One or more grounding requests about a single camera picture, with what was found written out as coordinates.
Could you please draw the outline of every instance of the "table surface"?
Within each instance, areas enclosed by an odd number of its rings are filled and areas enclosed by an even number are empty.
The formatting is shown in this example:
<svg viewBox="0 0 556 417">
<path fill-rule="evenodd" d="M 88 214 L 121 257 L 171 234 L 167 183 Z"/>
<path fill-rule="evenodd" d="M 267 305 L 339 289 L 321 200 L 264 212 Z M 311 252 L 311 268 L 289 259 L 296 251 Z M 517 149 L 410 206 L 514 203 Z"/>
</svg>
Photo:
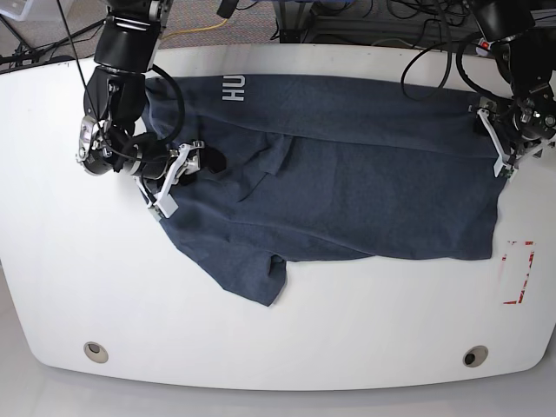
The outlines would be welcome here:
<svg viewBox="0 0 556 417">
<path fill-rule="evenodd" d="M 415 54 L 239 45 L 162 51 L 156 62 L 173 76 L 398 81 Z M 435 85 L 445 59 L 427 54 L 408 81 Z M 494 62 L 467 57 L 465 65 L 509 94 Z M 89 77 L 94 64 L 83 69 Z M 455 70 L 448 87 L 465 89 Z M 0 257 L 31 351 L 46 365 L 198 387 L 343 390 L 508 374 L 546 350 L 556 322 L 553 152 L 503 192 L 491 260 L 289 263 L 285 291 L 265 308 L 221 290 L 179 253 L 131 178 L 92 177 L 75 163 L 83 117 L 75 63 L 0 76 L 0 90 Z M 107 363 L 85 356 L 88 341 L 108 350 Z M 463 366 L 478 345 L 489 349 L 485 363 Z"/>
</svg>

